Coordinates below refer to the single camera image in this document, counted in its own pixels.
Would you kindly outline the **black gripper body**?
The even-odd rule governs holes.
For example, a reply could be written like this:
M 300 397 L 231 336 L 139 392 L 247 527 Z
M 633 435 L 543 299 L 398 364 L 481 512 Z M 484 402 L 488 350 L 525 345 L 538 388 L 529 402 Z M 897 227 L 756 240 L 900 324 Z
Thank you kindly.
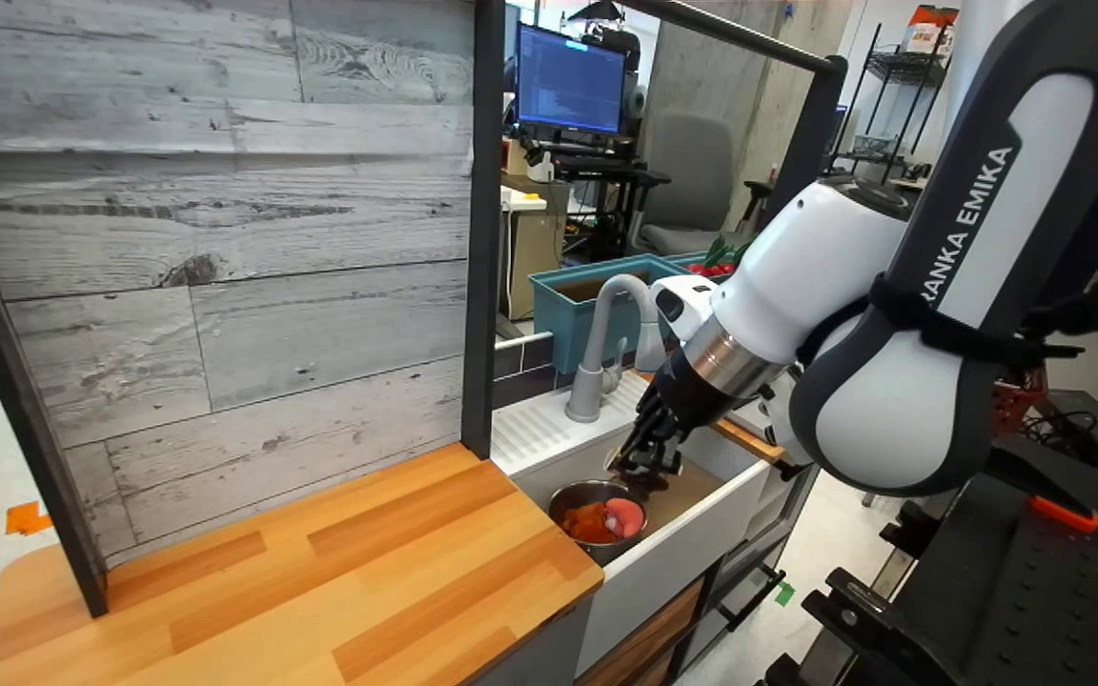
M 657 372 L 646 397 L 637 401 L 637 424 L 628 442 L 665 444 L 688 442 L 693 427 L 713 424 L 722 410 L 736 402 L 742 388 L 739 363 L 690 363 L 674 350 Z

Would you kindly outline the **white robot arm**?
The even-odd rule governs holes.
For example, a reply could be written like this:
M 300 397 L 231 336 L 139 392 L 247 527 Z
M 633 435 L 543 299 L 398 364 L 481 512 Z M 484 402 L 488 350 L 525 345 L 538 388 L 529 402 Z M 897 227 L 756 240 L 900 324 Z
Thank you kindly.
M 1098 0 L 1027 0 L 988 40 L 910 209 L 805 184 L 647 382 L 617 468 L 788 378 L 788 429 L 833 476 L 894 495 L 963 485 L 990 392 L 1098 256 Z

